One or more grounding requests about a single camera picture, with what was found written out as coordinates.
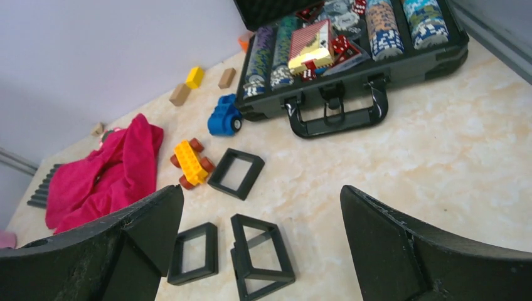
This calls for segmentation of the magenta garment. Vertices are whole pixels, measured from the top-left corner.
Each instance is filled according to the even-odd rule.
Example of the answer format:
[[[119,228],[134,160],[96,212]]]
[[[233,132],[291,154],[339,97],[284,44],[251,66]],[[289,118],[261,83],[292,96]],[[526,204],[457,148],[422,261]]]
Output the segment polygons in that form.
[[[59,234],[153,193],[163,138],[162,128],[138,114],[86,158],[59,167],[50,182],[46,226]]]

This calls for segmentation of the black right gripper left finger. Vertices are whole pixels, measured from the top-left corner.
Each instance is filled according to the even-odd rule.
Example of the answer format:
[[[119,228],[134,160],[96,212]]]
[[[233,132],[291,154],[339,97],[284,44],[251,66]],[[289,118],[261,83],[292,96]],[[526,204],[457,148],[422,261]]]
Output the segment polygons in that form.
[[[119,211],[1,250],[2,300],[154,300],[184,206],[166,186]]]

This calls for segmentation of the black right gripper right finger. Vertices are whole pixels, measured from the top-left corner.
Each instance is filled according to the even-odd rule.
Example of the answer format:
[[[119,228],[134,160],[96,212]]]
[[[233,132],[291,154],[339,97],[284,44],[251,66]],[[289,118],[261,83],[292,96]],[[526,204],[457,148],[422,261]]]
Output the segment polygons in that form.
[[[442,230],[353,186],[340,203],[364,300],[531,299],[531,253]]]

